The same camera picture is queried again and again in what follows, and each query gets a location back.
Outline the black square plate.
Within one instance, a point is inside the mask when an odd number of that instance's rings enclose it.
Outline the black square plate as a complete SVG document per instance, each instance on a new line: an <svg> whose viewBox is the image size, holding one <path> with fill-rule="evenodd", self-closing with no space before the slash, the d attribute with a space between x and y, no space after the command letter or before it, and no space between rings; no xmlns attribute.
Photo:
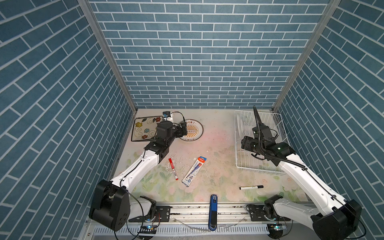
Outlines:
<svg viewBox="0 0 384 240"><path fill-rule="evenodd" d="M160 123L162 120L162 116L136 118L133 124L131 141L151 141L157 133L158 123Z"/></svg>

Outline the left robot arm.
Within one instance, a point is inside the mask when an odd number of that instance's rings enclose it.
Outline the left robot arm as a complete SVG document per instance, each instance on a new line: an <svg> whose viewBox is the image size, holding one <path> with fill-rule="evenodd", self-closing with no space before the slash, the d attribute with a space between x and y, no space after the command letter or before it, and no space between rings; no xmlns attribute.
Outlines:
<svg viewBox="0 0 384 240"><path fill-rule="evenodd" d="M151 221L156 214L156 201L148 197L136 198L132 191L142 178L156 167L169 153L176 138L187 135L187 123L174 124L163 120L158 123L157 134L145 147L139 158L113 179L101 180L95 188L90 219L117 232L131 219Z"/></svg>

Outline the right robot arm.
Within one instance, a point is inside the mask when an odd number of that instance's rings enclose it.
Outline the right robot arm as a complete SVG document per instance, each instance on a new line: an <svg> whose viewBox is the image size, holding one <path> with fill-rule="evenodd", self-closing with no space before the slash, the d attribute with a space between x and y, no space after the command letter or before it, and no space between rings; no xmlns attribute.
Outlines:
<svg viewBox="0 0 384 240"><path fill-rule="evenodd" d="M252 152L253 157L262 155L279 167L315 204L315 208L311 209L274 195L265 200L266 218L289 218L312 229L322 240L344 240L357 230L362 212L360 204L355 200L346 200L329 187L287 143L277 144L272 140L245 136L241 148Z"/></svg>

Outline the red marker pen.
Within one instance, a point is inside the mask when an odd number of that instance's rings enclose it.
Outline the red marker pen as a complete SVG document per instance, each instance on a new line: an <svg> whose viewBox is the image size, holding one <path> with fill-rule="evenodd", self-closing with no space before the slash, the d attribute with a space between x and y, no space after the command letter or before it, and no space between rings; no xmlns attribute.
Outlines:
<svg viewBox="0 0 384 240"><path fill-rule="evenodd" d="M169 163L170 163L170 165L171 165L171 168L172 168L172 171L173 171L173 175L174 175L174 177L175 177L175 180L177 181L179 178L178 178L178 175L177 175L177 172L176 172L174 163L173 163L173 161L172 161L171 158L169 158Z"/></svg>

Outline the black white marker pen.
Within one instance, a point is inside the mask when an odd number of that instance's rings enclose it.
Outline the black white marker pen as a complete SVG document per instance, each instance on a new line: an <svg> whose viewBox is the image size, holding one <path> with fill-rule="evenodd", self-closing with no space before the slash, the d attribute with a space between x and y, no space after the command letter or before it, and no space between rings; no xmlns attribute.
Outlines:
<svg viewBox="0 0 384 240"><path fill-rule="evenodd" d="M252 189L263 189L263 185L256 185L256 186L241 186L239 187L240 190L252 190Z"/></svg>

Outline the pen package red blue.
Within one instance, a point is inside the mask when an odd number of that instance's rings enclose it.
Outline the pen package red blue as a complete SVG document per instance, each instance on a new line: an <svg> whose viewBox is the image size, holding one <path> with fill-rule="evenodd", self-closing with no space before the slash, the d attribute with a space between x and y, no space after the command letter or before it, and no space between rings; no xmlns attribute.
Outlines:
<svg viewBox="0 0 384 240"><path fill-rule="evenodd" d="M182 183L186 187L189 187L191 185L192 181L196 178L196 175L198 174L198 172L200 171L201 167L204 165L206 160L207 158L202 156L196 159L195 163L193 164L189 172L186 174L186 176L182 180Z"/></svg>

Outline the blue black handheld device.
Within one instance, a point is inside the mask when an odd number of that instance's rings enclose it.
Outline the blue black handheld device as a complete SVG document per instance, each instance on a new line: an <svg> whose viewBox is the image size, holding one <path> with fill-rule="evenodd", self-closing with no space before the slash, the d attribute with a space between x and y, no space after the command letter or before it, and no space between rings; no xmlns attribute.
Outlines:
<svg viewBox="0 0 384 240"><path fill-rule="evenodd" d="M217 229L217 215L218 215L218 196L211 195L210 208L209 208L209 230L215 231Z"/></svg>

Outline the right circuit board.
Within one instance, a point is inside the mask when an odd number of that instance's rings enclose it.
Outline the right circuit board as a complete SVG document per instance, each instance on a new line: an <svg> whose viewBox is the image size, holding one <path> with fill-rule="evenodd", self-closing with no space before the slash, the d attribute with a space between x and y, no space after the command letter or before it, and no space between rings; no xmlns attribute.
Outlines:
<svg viewBox="0 0 384 240"><path fill-rule="evenodd" d="M269 231L284 231L287 227L282 224L271 224L269 225Z"/></svg>

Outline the circuit board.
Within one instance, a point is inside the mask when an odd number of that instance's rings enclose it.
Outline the circuit board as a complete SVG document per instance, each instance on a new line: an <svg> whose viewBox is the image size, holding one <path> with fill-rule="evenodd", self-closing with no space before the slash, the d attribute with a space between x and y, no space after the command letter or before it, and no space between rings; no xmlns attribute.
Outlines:
<svg viewBox="0 0 384 240"><path fill-rule="evenodd" d="M269 231L284 231L287 227L282 224L271 224L269 225Z"/></svg>
<svg viewBox="0 0 384 240"><path fill-rule="evenodd" d="M140 236L153 236L157 233L158 227L152 226L142 226L140 227L139 235Z"/></svg>

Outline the left circuit board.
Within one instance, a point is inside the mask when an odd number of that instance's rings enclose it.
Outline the left circuit board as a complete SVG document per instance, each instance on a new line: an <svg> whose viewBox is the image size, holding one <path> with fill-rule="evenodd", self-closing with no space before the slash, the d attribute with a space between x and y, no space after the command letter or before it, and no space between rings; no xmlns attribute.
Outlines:
<svg viewBox="0 0 384 240"><path fill-rule="evenodd" d="M153 236L157 233L158 227L152 226L142 226L140 227L139 235L140 236Z"/></svg>

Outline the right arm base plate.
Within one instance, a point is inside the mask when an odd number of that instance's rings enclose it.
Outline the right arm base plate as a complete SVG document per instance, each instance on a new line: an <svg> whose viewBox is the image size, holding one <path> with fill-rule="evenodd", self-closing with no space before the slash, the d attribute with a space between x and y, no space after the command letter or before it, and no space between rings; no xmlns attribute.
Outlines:
<svg viewBox="0 0 384 240"><path fill-rule="evenodd" d="M277 221L286 221L289 222L291 219L284 217L268 217L265 211L264 205L255 205L255 204L247 204L246 211L249 213L252 222L259 221L269 221L269 222L277 222Z"/></svg>

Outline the aluminium rail frame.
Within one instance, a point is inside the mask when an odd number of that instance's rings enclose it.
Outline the aluminium rail frame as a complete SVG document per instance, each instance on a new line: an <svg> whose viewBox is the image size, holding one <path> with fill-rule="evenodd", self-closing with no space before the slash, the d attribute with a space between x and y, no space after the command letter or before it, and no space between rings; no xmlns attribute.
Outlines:
<svg viewBox="0 0 384 240"><path fill-rule="evenodd" d="M297 221L288 216L268 217L263 203L158 203L148 220L133 218L113 230L87 221L83 240L154 240L219 236L266 236L285 240Z"/></svg>

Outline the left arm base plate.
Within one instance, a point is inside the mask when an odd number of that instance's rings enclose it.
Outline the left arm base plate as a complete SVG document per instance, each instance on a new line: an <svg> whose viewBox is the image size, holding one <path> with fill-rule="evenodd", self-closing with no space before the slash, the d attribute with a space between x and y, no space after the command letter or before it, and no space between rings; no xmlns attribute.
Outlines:
<svg viewBox="0 0 384 240"><path fill-rule="evenodd" d="M129 223L141 223L142 220L144 220L145 223L169 222L170 213L171 213L170 206L156 206L156 210L154 211L154 214L149 212L145 217L138 216L135 218L131 218L129 219Z"/></svg>

